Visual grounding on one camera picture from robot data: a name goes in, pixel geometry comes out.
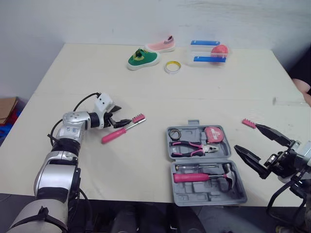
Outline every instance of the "plastic container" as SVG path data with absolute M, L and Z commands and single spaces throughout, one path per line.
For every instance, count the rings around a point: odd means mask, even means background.
M 228 55 L 228 47 L 219 41 L 192 40 L 187 50 L 187 65 L 221 67 Z
M 178 206 L 196 206 L 196 205 L 234 205 L 245 203 L 247 201 L 246 193 L 238 169 L 235 163 L 228 158 L 231 156 L 231 149 L 225 132 L 220 125 L 199 125 L 199 120 L 189 120 L 188 126 L 169 127 L 166 132 L 167 149 L 169 157 L 175 162 L 171 165 L 172 186 L 174 202 Z M 207 137 L 205 127 L 218 127 L 224 133 L 224 139 L 220 143 L 211 143 L 217 146 L 218 151 L 205 153 L 204 156 L 173 158 L 172 153 L 188 153 L 193 149 L 184 146 L 171 146 L 174 142 L 169 132 L 171 129 L 178 129 L 181 132 L 180 141 L 201 142 L 206 145 Z M 210 179 L 200 182 L 182 182 L 174 181 L 174 174 L 205 173 L 209 175 L 225 174 L 224 165 L 229 164 L 233 171 L 236 182 L 231 189 L 226 188 L 229 180 L 226 178 Z M 187 166 L 188 168 L 176 169 L 176 166 Z

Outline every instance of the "pink hammer handle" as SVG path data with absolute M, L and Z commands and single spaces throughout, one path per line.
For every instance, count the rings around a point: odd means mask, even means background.
M 209 175 L 205 173 L 191 173 L 191 174 L 173 174 L 175 183 L 179 182 L 198 182 L 208 181 Z
M 122 134 L 126 133 L 126 129 L 120 129 L 120 130 L 117 130 L 117 131 L 114 131 L 113 133 L 110 133 L 106 136 L 104 136 L 102 138 L 102 143 L 107 143 L 107 142 L 110 142 L 112 141 L 113 139 L 121 136 Z

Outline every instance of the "white table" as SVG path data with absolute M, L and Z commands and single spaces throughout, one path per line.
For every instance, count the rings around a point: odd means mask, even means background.
M 165 131 L 186 125 L 222 125 L 247 192 L 248 206 L 267 205 L 281 187 L 276 175 L 262 180 L 233 149 L 248 148 L 264 162 L 283 150 L 243 118 L 263 123 L 289 138 L 311 138 L 310 108 L 272 105 L 273 97 L 302 100 L 286 71 L 270 50 L 233 50 L 225 67 L 189 67 L 175 75 L 164 72 L 169 60 L 183 62 L 184 48 L 162 55 L 159 65 L 129 71 L 125 65 L 136 46 L 65 44 L 0 147 L 0 192 L 33 195 L 33 183 L 46 154 L 46 137 L 54 123 L 84 96 L 106 92 L 122 110 L 116 119 L 144 113 L 147 121 L 106 144 L 101 137 L 113 129 L 85 134 L 79 155 L 81 188 L 90 199 L 172 202 L 170 163 Z M 93 100 L 80 110 L 93 110 Z M 277 206 L 298 206 L 290 191 Z

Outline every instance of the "blue lid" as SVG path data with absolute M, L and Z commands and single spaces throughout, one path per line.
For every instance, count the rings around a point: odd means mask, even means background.
M 213 40 L 192 40 L 191 45 L 212 45 L 217 46 L 220 45 L 219 41 L 213 41 Z

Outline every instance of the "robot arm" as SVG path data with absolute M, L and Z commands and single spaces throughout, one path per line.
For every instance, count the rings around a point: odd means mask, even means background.
M 36 200 L 29 203 L 16 217 L 8 233 L 65 233 L 68 231 L 68 201 L 74 198 L 80 186 L 78 156 L 85 130 L 102 129 L 113 125 L 122 127 L 131 122 L 115 122 L 114 105 L 107 94 L 100 94 L 93 113 L 68 112 L 63 125 L 53 140 L 53 147 L 37 174 L 34 183 Z

